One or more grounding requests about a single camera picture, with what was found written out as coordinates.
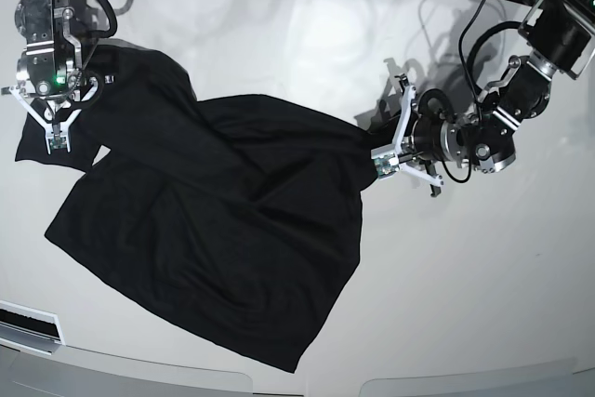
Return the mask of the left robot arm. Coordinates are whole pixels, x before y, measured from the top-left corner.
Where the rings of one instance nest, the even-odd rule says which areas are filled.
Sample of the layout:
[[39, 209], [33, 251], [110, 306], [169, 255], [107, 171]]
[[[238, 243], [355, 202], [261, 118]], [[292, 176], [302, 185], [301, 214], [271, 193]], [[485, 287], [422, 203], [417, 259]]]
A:
[[461, 58], [473, 94], [464, 112], [454, 112], [438, 91], [422, 96], [406, 143], [415, 160], [502, 171], [516, 159], [513, 136], [522, 122], [547, 108], [554, 75], [576, 79], [575, 64], [594, 55], [594, 0], [537, 0], [512, 26], [531, 51], [511, 57], [500, 79], [477, 87], [471, 70], [479, 48]]

